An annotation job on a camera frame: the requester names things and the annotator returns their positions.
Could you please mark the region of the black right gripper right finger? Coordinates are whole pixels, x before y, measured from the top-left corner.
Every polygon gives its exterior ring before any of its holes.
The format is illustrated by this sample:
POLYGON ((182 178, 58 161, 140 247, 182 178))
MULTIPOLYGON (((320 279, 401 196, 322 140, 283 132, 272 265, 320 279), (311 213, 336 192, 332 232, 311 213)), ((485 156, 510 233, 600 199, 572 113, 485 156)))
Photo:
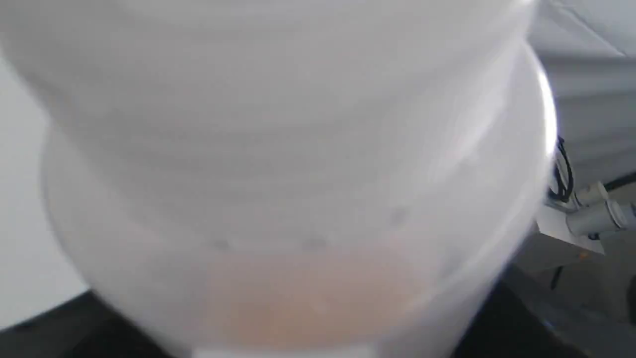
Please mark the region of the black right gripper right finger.
POLYGON ((455 347, 454 358, 585 358, 554 320, 573 309, 536 284, 500 279, 455 347))

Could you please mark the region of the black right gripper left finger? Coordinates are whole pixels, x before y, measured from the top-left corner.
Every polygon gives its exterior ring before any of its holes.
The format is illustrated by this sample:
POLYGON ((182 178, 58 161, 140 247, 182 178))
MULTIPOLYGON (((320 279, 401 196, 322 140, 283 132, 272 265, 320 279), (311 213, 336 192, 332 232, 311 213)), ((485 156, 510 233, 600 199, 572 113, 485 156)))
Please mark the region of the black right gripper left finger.
POLYGON ((92 292, 1 330, 2 358, 168 358, 92 292))

